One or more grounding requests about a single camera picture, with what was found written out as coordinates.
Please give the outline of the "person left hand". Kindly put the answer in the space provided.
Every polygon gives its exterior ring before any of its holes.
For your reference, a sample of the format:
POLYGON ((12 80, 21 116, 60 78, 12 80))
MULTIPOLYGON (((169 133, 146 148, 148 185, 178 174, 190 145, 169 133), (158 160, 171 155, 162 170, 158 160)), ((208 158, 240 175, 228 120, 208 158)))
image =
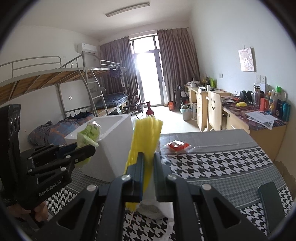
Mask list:
MULTIPOLYGON (((8 206, 6 210, 16 218, 26 219, 32 212, 31 210, 23 209, 19 204, 8 206)), ((36 208, 34 208, 35 220, 37 222, 47 221, 49 218, 48 207, 46 201, 42 202, 36 208)))

